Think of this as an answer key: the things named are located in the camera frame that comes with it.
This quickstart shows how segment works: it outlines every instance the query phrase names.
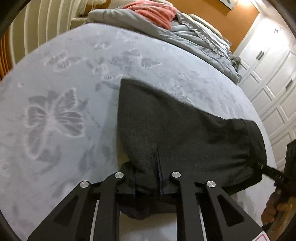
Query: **white wardrobe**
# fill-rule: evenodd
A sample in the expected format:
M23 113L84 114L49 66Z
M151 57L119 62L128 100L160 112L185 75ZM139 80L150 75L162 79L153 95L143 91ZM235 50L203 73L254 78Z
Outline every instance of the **white wardrobe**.
M239 86L260 116L277 167L283 170L287 144L296 138L296 39L283 26L264 18L239 56L243 76Z

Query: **silver screw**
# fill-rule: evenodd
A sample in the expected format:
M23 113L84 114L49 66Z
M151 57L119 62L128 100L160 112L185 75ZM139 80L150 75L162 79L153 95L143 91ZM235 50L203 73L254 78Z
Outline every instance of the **silver screw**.
M82 187L82 188L87 188L88 186L89 186L89 182L87 182L87 181L83 181L80 183L80 187Z
M174 177L174 178L178 178L178 177L180 177L181 176L181 173L179 173L179 172L172 172L172 177Z
M116 178L123 178L124 174L122 172L117 172L114 175Z
M216 183L214 181L207 181L207 186L210 188L214 188L216 186Z

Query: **cabinet handle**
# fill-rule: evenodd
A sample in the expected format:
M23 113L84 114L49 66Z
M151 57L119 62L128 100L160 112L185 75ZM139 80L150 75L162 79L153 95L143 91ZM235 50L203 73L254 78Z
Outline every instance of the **cabinet handle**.
M258 57L258 60L260 61L260 59L263 57L264 52L261 53L261 55Z
M257 55L256 59L258 59L258 57L260 56L261 53L262 53L262 51L259 52L259 54Z
M292 83L293 83L293 79L291 79L291 80L289 81L289 83L286 85L286 90L289 89L289 88L291 87Z

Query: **gray blanket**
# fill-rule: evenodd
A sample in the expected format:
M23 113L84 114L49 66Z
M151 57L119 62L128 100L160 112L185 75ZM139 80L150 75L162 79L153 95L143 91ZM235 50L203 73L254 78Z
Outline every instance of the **gray blanket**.
M208 28L197 25L185 14L179 12L176 16L178 21L173 23L171 31L156 26L129 9L96 9L88 14L87 22L141 31L176 45L206 61L238 84L241 77L232 66L229 46Z

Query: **orange wall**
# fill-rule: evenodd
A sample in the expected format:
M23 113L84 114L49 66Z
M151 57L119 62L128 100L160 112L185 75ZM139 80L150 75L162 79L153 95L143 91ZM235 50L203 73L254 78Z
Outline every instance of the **orange wall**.
M183 13L193 13L213 25L231 43L234 51L242 41L258 10L250 0L239 0L230 10L219 0L168 0Z

